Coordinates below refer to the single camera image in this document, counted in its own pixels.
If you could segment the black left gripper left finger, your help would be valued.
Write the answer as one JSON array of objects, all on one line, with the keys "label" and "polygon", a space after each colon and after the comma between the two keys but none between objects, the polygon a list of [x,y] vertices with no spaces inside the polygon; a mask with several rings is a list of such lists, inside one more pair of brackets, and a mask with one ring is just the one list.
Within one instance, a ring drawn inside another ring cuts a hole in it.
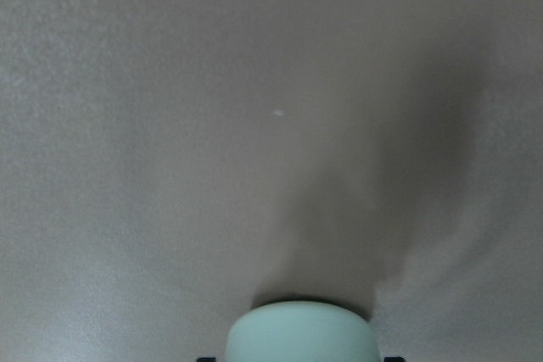
[{"label": "black left gripper left finger", "polygon": [[196,359],[196,362],[216,362],[216,361],[217,361],[216,357],[209,357],[209,356],[198,357]]}]

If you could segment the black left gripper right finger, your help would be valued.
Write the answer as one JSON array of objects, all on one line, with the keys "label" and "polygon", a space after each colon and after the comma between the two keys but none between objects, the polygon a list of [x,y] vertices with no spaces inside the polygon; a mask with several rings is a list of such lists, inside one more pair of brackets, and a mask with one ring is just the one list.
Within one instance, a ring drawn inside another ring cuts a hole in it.
[{"label": "black left gripper right finger", "polygon": [[385,356],[383,362],[406,362],[406,359],[399,355]]}]

